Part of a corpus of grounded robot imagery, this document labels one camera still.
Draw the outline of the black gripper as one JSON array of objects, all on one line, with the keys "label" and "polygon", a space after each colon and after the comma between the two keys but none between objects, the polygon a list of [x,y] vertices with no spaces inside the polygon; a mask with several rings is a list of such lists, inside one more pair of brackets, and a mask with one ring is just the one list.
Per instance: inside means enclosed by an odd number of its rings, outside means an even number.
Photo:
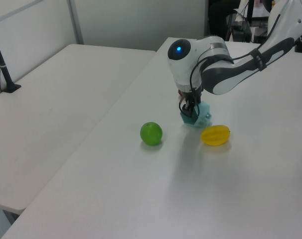
[{"label": "black gripper", "polygon": [[178,93],[180,100],[178,107],[183,116],[191,118],[193,116],[194,106],[193,104],[201,103],[202,86],[190,87],[190,86],[178,86]]}]

